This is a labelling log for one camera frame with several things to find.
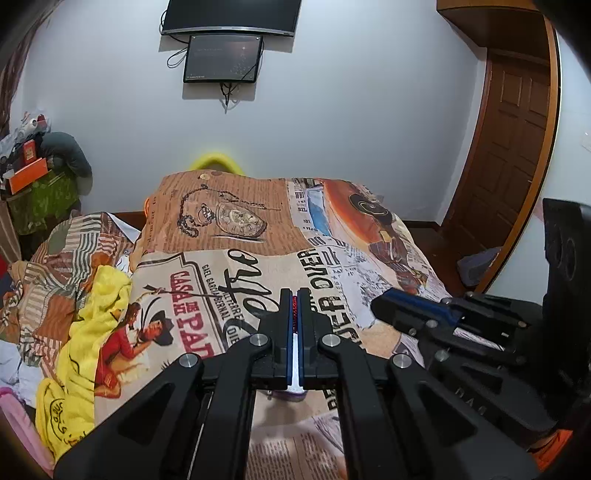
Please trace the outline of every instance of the door panel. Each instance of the door panel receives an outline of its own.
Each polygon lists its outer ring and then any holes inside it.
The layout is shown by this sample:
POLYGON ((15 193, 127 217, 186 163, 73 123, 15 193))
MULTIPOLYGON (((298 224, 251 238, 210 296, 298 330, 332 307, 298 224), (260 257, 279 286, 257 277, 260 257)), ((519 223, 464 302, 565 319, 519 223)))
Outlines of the door panel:
POLYGON ((550 69, 491 56, 482 132, 467 180, 443 229, 462 255, 500 247, 530 189, 544 140, 550 69))

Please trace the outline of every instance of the wall-mounted monitor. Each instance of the wall-mounted monitor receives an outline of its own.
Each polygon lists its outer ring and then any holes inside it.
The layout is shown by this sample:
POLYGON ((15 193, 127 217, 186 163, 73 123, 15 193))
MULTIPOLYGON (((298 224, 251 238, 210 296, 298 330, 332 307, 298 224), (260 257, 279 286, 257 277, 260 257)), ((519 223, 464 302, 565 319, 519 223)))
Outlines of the wall-mounted monitor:
POLYGON ((170 0, 163 35, 241 31, 293 36, 301 0, 170 0))

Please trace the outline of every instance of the bedspread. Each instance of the bedspread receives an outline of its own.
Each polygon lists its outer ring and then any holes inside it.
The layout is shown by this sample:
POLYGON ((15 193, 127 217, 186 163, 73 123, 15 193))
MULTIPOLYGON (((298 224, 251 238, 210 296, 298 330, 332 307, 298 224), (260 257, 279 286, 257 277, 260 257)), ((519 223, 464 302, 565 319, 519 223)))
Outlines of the bedspread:
MULTIPOLYGON (((182 353, 207 358, 256 332, 258 316, 278 309, 282 288, 309 288, 336 334, 386 358, 413 342, 376 320, 371 300, 392 286, 448 296, 401 220, 367 188, 341 180, 170 175, 150 198, 138 245, 131 303, 105 343, 109 379, 96 379, 97 424, 182 353)), ((257 393, 248 475, 264 478, 257 452, 267 451, 269 436, 293 437, 269 429, 297 424, 298 442, 308 442, 311 431, 338 427, 335 409, 330 390, 297 404, 257 393)), ((329 443, 319 452, 338 458, 329 443)), ((336 477, 338 461, 327 461, 336 477)))

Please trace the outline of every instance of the green bag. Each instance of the green bag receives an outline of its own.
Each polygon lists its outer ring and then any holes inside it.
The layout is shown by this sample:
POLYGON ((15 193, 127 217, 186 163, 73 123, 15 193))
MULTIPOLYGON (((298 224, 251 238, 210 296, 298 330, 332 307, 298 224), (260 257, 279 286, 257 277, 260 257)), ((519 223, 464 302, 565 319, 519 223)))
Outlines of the green bag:
POLYGON ((76 181, 65 171, 50 170, 31 186, 7 199, 19 235, 47 229, 45 219, 64 215, 78 200, 76 181))

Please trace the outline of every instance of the white fabric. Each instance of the white fabric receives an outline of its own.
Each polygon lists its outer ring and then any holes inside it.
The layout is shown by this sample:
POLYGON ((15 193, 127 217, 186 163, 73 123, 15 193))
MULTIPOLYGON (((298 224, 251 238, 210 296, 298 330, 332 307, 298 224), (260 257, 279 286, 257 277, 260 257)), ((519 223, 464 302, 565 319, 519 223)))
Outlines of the white fabric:
POLYGON ((122 271, 124 274, 131 276, 129 273, 129 255, 123 255, 115 265, 115 268, 122 271))
POLYGON ((137 228, 134 228, 128 223, 125 223, 123 220, 117 218, 112 213, 107 213, 107 215, 111 217, 111 219, 117 224, 117 226, 121 229, 123 234, 127 238, 129 238, 129 240, 131 240, 133 243, 136 243, 141 233, 137 228))
POLYGON ((0 387, 11 388, 19 400, 35 407, 37 387, 42 379, 41 368, 25 365, 17 346, 0 340, 0 387))

